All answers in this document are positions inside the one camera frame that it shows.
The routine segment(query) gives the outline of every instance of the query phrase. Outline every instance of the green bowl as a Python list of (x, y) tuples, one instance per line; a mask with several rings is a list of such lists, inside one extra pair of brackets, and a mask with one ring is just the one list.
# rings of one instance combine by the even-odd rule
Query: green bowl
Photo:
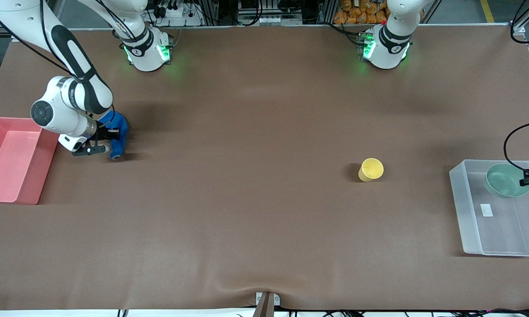
[(529, 186), (521, 186), (522, 170), (511, 164), (496, 164), (485, 175), (485, 188), (499, 198), (521, 197), (529, 192)]

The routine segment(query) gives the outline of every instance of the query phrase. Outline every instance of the red plastic tray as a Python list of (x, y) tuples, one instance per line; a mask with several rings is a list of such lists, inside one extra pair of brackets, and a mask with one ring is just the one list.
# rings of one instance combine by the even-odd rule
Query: red plastic tray
[(0, 203), (37, 204), (58, 137), (31, 119), (0, 117)]

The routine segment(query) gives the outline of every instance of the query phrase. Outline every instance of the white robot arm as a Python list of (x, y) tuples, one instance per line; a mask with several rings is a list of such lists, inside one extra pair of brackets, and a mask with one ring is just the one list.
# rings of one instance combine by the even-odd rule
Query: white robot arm
[(79, 0), (101, 16), (124, 42), (130, 62), (143, 72), (157, 70), (170, 60), (169, 35), (147, 27), (140, 13), (147, 0)]
[[(59, 142), (73, 153), (84, 150), (84, 154), (90, 154), (91, 150), (83, 145), (92, 138), (120, 139), (118, 129), (109, 130), (86, 114), (106, 112), (112, 106), (112, 91), (75, 36), (43, 0), (0, 0), (0, 22), (20, 40), (51, 52), (73, 75), (52, 78), (45, 94), (33, 103), (31, 117), (38, 125), (61, 134)], [(107, 148), (101, 146), (95, 151), (106, 152)]]
[(386, 70), (397, 66), (405, 58), (411, 35), (421, 21), (419, 12), (429, 2), (431, 0), (388, 0), (391, 12), (388, 21), (366, 31), (373, 39), (363, 50), (363, 58)]

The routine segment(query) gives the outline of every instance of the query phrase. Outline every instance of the yellow paper cup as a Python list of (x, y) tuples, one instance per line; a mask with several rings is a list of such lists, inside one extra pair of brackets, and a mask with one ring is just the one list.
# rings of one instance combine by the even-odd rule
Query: yellow paper cup
[(371, 182), (384, 174), (384, 165), (375, 158), (367, 158), (360, 166), (359, 179), (363, 182)]

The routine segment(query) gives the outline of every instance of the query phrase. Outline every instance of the blue cloth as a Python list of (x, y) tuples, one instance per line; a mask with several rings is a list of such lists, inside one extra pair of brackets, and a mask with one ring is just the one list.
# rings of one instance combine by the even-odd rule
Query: blue cloth
[(114, 160), (124, 153), (126, 137), (128, 136), (128, 122), (124, 116), (112, 110), (106, 112), (102, 118), (98, 119), (98, 122), (105, 124), (110, 121), (110, 119), (112, 119), (112, 121), (106, 125), (106, 128), (120, 130), (120, 139), (110, 140), (110, 147), (112, 149), (109, 157)]

